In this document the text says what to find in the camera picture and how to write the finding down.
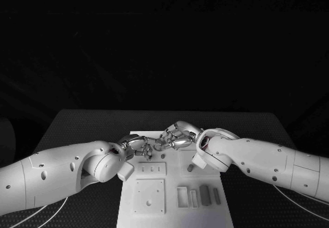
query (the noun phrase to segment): dark table surface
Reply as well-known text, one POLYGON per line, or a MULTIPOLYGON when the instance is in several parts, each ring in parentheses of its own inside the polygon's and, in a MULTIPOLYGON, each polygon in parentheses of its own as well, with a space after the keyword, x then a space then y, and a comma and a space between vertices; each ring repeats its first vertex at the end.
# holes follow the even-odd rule
MULTIPOLYGON (((130 131, 164 131, 178 120, 210 129, 223 128, 242 138, 255 138, 295 148, 293 141, 272 113, 190 111, 63 110, 35 152, 96 140, 117 142, 130 131)), ((329 227, 329 222, 301 209, 273 185, 246 176, 237 166, 221 173, 236 228, 329 227)), ((123 182, 117 176, 90 185, 68 201, 44 227, 112 228, 117 225, 123 182)), ((280 188, 311 211, 329 217, 329 206, 280 188)), ((64 200, 51 204, 19 228, 40 227, 58 211, 64 200)), ((0 228, 9 228, 38 209, 0 216, 0 228)))

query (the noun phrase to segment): white cable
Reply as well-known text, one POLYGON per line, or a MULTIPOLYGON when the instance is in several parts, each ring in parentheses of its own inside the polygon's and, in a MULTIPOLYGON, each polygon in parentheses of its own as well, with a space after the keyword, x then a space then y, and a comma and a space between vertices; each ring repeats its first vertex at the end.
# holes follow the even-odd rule
POLYGON ((327 203, 324 200, 321 200, 321 199, 318 199, 318 198, 315 198, 315 197, 312 197, 312 196, 308 196, 306 194, 304 194, 304 193, 301 193, 301 192, 298 192, 298 191, 296 191, 296 193, 302 194, 302 195, 306 196, 308 198, 314 199, 315 201, 318 201, 318 202, 321 202, 321 203, 324 203, 324 204, 327 204, 327 205, 329 206, 329 203, 327 203))
POLYGON ((35 214, 32 214, 25 220, 22 220, 19 223, 16 223, 14 226, 11 226, 9 228, 15 228, 21 223, 24 223, 28 219, 31 219, 44 209, 45 209, 45 207, 47 206, 44 206, 42 207, 42 209, 35 213, 35 214))
POLYGON ((319 218, 322 218, 324 220, 329 221, 328 218, 319 216, 318 214, 315 214, 312 211, 309 211, 304 206, 301 206, 288 196, 286 194, 280 191, 280 193, 285 195, 285 197, 302 208, 305 209, 309 213, 312 213, 315 216, 318 216, 319 218))
POLYGON ((67 200, 68 200, 68 197, 67 197, 67 199, 65 199, 65 201, 64 201, 64 204, 63 204, 61 208, 58 209, 57 213, 53 215, 53 217, 47 220, 47 222, 45 222, 38 228, 44 227, 44 225, 53 220, 53 218, 55 217, 55 215, 57 215, 58 212, 61 211, 61 209, 63 209, 63 207, 64 207, 64 205, 65 205, 67 200))

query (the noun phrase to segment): table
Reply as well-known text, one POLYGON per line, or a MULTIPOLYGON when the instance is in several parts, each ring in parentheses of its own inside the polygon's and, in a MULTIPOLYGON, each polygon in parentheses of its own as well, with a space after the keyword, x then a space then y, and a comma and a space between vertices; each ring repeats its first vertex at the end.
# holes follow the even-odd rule
MULTIPOLYGON (((204 129, 227 129, 242 138, 255 138, 296 149, 280 121, 272 113, 63 110, 35 152, 96 140, 117 142, 130 131, 161 131, 178 120, 204 129)), ((304 211, 273 185, 246 176, 239 167, 231 166, 229 171, 221 173, 221 181, 236 228, 329 227, 329 222, 304 211)), ((123 182, 117 176, 106 183, 90 185, 68 198, 63 210, 44 227, 116 227, 122 186, 123 182)), ((293 191, 280 189, 309 210, 322 216, 329 215, 329 206, 293 191)), ((18 227, 38 227, 55 214, 63 203, 64 200, 50 205, 18 227)), ((37 211, 38 209, 29 209, 3 215, 0 228, 9 228, 37 211)))

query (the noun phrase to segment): hole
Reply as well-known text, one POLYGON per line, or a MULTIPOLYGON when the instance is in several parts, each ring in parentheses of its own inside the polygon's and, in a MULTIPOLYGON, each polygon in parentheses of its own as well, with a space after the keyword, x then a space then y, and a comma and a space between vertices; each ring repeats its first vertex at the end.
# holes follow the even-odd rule
POLYGON ((44 171, 41 174, 42 174, 42 175, 41 175, 41 178, 42 178, 44 180, 47 180, 47 171, 44 171))
POLYGON ((71 168, 71 171, 74 171, 74 169, 76 169, 76 164, 71 162, 71 164, 70 164, 70 168, 71 168))

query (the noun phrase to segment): black background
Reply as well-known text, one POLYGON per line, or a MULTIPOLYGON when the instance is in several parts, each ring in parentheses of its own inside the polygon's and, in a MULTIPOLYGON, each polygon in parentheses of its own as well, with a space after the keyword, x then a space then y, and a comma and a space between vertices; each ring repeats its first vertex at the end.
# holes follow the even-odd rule
POLYGON ((327 156, 327 11, 324 1, 293 0, 3 10, 0 114, 15 159, 64 108, 272 112, 299 149, 327 156))

